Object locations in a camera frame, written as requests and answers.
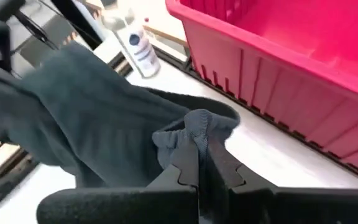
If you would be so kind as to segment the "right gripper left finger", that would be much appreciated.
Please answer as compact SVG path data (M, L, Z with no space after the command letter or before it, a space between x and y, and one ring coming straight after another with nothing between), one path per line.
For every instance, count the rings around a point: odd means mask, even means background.
M174 150L168 167L147 188L157 194L147 224L198 224L199 161L187 140Z

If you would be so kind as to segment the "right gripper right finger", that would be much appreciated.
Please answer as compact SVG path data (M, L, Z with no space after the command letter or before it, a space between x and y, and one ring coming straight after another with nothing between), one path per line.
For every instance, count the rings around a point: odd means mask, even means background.
M209 140L204 198L212 224L271 224L269 206L275 188L217 139Z

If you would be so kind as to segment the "black garment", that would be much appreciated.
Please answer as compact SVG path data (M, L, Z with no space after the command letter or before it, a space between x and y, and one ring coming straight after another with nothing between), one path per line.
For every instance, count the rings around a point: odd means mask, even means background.
M0 140L78 187L149 185L187 139L203 161L209 138L225 141L239 121L219 101L132 85L77 43L21 79L0 68Z

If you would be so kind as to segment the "red plastic bin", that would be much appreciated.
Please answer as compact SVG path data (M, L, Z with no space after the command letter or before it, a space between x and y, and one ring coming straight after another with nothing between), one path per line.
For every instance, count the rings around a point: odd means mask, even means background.
M165 0L202 79L358 171L358 0Z

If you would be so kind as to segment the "hazard striped mat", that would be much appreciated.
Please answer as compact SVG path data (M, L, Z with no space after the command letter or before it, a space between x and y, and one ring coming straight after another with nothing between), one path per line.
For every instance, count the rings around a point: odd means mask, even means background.
M63 45L69 44L72 40L75 40L77 37L78 34L76 32L72 32L63 40Z

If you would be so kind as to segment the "black desk leg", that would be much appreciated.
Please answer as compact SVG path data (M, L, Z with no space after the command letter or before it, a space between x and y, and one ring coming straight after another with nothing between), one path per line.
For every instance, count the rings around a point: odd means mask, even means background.
M51 2L72 24L92 50L102 44L104 41L102 28L87 10L82 0L51 0Z

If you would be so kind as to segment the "clear spray bottle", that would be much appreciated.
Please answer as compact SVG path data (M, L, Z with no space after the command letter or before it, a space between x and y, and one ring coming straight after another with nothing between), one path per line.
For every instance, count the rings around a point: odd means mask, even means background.
M160 70L152 44L127 0L100 0L101 20L120 43L122 53L142 78L150 78Z

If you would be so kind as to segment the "light wooden desk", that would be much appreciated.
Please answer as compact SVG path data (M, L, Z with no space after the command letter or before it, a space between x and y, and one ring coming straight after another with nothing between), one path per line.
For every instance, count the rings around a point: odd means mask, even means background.
M168 40L171 40L173 42L176 42L184 47L187 47L188 44L187 44L187 41L186 41L186 37L182 38L182 37L177 37L175 35L171 35L169 33L166 33L164 31L160 31L160 30L157 30L157 29L154 29L153 27L150 27L148 25L143 25L144 29L147 30L147 31L150 31L151 33L155 34L155 35L158 35L158 36L161 36L165 39L168 39Z

